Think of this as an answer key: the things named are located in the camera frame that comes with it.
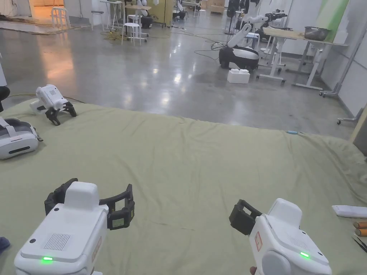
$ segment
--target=caster wheel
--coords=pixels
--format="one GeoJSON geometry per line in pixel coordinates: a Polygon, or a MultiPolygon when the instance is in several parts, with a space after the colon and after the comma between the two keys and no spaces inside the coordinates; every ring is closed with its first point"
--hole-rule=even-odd
{"type": "Polygon", "coordinates": [[[221,68],[223,68],[223,69],[228,69],[229,68],[229,62],[222,61],[220,63],[221,63],[221,68]]]}

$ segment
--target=wooden tabletop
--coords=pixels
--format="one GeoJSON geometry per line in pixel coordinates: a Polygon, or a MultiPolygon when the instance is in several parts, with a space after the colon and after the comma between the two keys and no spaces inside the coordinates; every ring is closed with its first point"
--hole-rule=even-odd
{"type": "Polygon", "coordinates": [[[274,28],[267,27],[267,28],[263,28],[263,31],[264,31],[264,34],[270,35],[270,36],[278,36],[278,37],[283,37],[283,38],[288,38],[288,39],[302,39],[302,40],[315,42],[315,43],[346,46],[345,44],[335,44],[335,43],[327,42],[327,41],[318,41],[318,40],[306,39],[304,32],[299,32],[299,31],[296,31],[296,30],[281,30],[281,29],[274,29],[274,28]]]}
{"type": "Polygon", "coordinates": [[[152,7],[148,7],[148,6],[138,6],[138,5],[129,5],[127,4],[125,6],[125,8],[131,8],[133,10],[150,10],[152,7]]]}

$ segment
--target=speaker grille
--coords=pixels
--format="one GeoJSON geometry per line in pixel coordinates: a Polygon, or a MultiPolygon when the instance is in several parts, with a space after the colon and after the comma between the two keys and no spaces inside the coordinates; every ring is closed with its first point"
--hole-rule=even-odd
{"type": "Polygon", "coordinates": [[[307,247],[307,245],[301,241],[300,239],[293,238],[292,236],[288,235],[288,240],[294,244],[295,246],[298,246],[299,248],[302,248],[303,250],[310,251],[307,247]]]}
{"type": "Polygon", "coordinates": [[[62,251],[69,241],[71,235],[53,233],[44,246],[44,249],[62,251]]]}

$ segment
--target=green blanket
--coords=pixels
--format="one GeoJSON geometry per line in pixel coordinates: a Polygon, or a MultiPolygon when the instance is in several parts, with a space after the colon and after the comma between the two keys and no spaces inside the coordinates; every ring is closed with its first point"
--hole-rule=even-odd
{"type": "Polygon", "coordinates": [[[89,104],[75,104],[78,116],[60,114],[54,126],[29,103],[1,113],[44,139],[36,151],[0,161],[0,236],[12,244],[0,255],[1,275],[15,274],[16,253],[45,217],[44,200],[73,177],[95,183],[101,198],[133,185],[135,217],[108,232],[95,266],[104,275],[249,274],[248,237],[228,220],[240,198],[261,212],[276,198],[294,202],[333,274],[366,274],[354,219],[331,208],[367,206],[367,164],[350,142],[89,104]]]}

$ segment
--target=human hand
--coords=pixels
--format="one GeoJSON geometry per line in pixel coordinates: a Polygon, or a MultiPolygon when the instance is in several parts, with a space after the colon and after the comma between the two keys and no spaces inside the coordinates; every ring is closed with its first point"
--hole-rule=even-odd
{"type": "Polygon", "coordinates": [[[256,270],[257,270],[257,267],[250,267],[251,275],[255,275],[256,270]]]}

